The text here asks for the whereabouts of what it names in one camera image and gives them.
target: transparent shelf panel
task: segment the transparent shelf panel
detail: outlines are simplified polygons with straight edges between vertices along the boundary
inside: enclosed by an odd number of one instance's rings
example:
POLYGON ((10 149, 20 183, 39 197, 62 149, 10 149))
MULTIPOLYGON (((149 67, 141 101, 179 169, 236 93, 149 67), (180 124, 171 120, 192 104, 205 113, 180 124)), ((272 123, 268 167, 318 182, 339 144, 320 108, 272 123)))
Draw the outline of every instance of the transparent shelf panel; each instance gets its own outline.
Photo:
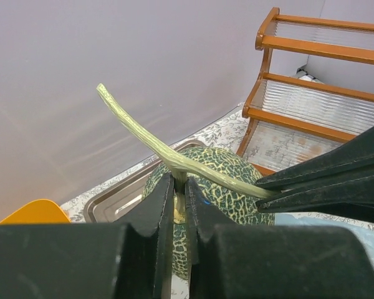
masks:
POLYGON ((251 107, 358 135, 374 126, 374 103, 263 80, 251 107))
POLYGON ((374 33, 370 32, 363 33, 351 29, 333 29, 282 21, 273 22, 270 27, 272 30, 266 34, 272 36, 374 50, 374 33))
POLYGON ((260 121, 244 158, 250 163, 280 171, 320 156, 341 143, 260 121))

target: white wall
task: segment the white wall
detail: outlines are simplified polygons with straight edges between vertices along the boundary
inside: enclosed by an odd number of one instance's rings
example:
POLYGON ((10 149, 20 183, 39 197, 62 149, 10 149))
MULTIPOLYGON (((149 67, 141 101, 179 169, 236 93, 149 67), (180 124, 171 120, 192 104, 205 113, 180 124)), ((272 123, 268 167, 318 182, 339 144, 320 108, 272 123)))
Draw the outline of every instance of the white wall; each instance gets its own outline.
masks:
MULTIPOLYGON (((321 18, 352 22, 374 23, 374 0, 326 0, 321 18)), ((344 33, 334 35, 339 41, 374 49, 374 37, 355 34, 353 39, 344 33)), ((310 56, 306 70, 327 84, 374 93, 374 65, 310 56)))
MULTIPOLYGON (((100 82, 174 143, 246 99, 261 64, 256 32, 273 6, 319 17, 323 3, 0 1, 0 220, 33 199, 67 201, 151 155, 101 101, 100 82)), ((276 59, 272 70, 286 75, 307 61, 276 59)))

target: gray tray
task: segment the gray tray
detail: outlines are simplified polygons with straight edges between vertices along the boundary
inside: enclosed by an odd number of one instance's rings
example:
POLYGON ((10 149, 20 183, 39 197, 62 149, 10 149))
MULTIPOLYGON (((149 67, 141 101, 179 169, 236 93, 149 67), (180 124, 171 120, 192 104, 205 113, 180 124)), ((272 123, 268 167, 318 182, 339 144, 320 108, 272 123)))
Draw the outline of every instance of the gray tray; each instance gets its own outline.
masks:
MULTIPOLYGON (((194 146, 206 146, 199 140, 189 140, 175 148, 181 151, 194 146)), ((148 176, 161 163, 154 160, 135 173, 89 200, 84 208, 86 222, 113 222, 133 209, 140 201, 148 176)))

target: round patterned object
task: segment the round patterned object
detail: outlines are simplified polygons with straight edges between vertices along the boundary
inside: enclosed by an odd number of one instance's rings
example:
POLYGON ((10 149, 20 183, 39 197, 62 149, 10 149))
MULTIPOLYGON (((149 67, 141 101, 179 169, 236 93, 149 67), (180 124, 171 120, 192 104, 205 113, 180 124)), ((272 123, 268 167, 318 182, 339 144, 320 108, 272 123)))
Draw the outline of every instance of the round patterned object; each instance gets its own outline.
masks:
MULTIPOLYGON (((219 173, 226 174, 248 184, 254 184, 256 180, 262 177, 262 174, 251 163, 228 149, 195 146, 181 150, 180 153, 219 173)), ((154 190, 162 175, 167 172, 169 172, 169 169, 164 163, 155 168, 145 184, 142 195, 143 199, 154 190)), ((188 176, 194 177, 208 201, 219 207, 234 222, 238 224, 274 224, 274 214, 260 214, 257 212, 255 205, 257 199, 255 197, 230 191, 195 174, 188 173, 188 176)), ((174 224, 172 264, 173 273, 181 279, 187 280, 186 231, 183 224, 174 224)))

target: wooden rack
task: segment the wooden rack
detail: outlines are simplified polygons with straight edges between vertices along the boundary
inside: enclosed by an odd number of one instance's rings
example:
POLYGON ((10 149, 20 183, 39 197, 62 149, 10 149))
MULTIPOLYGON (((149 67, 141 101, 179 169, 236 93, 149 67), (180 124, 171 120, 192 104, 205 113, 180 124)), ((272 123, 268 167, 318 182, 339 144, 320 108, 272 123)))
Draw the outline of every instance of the wooden rack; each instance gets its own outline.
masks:
MULTIPOLYGON (((360 92, 358 90, 317 82, 309 82, 269 72, 273 49, 374 65, 374 50, 366 49, 365 44, 361 45, 361 47, 347 47, 325 42, 280 37, 277 33, 277 26, 279 26, 279 24, 306 28, 310 27, 314 28, 314 30, 316 30, 316 28, 321 28, 324 31, 331 29, 332 31, 359 32, 360 34, 374 34, 374 24, 286 16, 279 13, 280 9, 278 7, 272 8, 257 32, 255 49, 263 51, 263 59, 256 83, 242 109, 242 116, 244 118, 249 118, 249 124, 237 151, 239 156, 243 156, 247 150, 248 144, 252 139, 259 121, 272 123, 273 125, 283 126, 284 128, 297 130, 340 143, 346 143, 356 136, 355 134, 336 130, 335 128, 327 127, 313 121, 300 120, 298 118, 281 115, 280 113, 264 111, 261 109, 261 105, 265 99, 267 82, 278 82, 284 86, 301 87, 303 90, 311 92, 315 90, 324 95, 341 95, 353 100, 359 99, 374 103, 374 94, 372 93, 360 92)), ((255 164, 255 166, 264 175, 274 172, 260 165, 255 164)))

